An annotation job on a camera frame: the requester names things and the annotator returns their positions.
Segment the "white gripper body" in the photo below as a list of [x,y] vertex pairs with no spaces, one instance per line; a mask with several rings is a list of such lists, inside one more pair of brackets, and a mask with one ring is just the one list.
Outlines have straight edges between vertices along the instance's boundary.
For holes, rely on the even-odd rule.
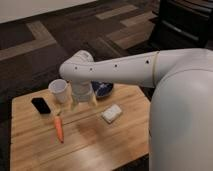
[[77,102],[88,102],[92,98],[92,86],[90,83],[72,83],[72,97]]

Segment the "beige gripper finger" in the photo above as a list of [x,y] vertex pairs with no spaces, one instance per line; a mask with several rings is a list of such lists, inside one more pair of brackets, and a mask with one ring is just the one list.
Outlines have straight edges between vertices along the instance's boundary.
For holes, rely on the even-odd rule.
[[98,105],[97,100],[96,100],[96,97],[95,97],[94,95],[90,98],[88,104],[89,104],[90,106],[93,106],[93,107],[96,107],[96,106]]
[[75,99],[72,100],[72,103],[71,103],[71,110],[74,111],[75,108],[78,106],[79,102],[76,101]]

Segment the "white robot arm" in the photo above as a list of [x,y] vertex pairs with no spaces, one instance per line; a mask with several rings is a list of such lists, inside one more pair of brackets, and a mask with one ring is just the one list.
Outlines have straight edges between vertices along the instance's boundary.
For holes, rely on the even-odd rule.
[[152,88],[149,170],[213,171],[213,50],[159,50],[98,62],[80,50],[59,73],[79,100],[92,81]]

